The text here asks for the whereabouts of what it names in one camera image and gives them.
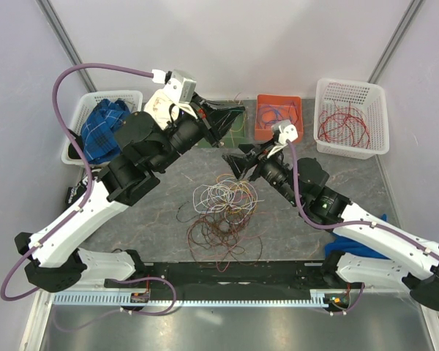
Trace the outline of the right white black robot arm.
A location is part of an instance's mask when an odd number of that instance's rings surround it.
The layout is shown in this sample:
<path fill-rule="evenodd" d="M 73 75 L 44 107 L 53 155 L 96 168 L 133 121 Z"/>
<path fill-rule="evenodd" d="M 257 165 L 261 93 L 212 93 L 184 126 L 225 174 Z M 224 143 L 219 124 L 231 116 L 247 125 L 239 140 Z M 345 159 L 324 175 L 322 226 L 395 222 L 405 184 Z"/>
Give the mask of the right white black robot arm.
<path fill-rule="evenodd" d="M 328 173 L 313 158 L 285 163 L 271 143 L 244 144 L 240 154 L 224 154 L 237 179 L 264 179 L 310 226 L 349 238 L 379 253 L 361 257 L 338 250 L 325 259 L 322 283 L 335 288 L 343 282 L 401 287 L 421 305 L 439 312 L 439 243 L 410 234 L 364 210 L 326 185 Z"/>

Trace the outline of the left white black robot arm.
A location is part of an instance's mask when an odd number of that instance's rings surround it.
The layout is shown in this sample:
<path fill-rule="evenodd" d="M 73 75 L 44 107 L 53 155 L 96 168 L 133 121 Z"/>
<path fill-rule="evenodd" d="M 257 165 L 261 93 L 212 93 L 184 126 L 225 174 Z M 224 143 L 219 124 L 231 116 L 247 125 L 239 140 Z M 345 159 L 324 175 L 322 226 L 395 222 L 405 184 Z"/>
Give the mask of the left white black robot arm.
<path fill-rule="evenodd" d="M 135 250 L 91 252 L 80 245 L 153 190 L 160 183 L 156 174 L 164 173 L 199 141 L 217 147 L 245 112 L 243 105 L 209 101 L 198 94 L 184 107 L 160 97 L 150 101 L 154 108 L 125 118 L 115 133 L 120 154 L 87 184 L 81 202 L 38 233 L 15 237 L 18 251 L 29 259 L 26 278 L 35 287 L 57 293 L 78 282 L 141 286 L 147 273 Z"/>

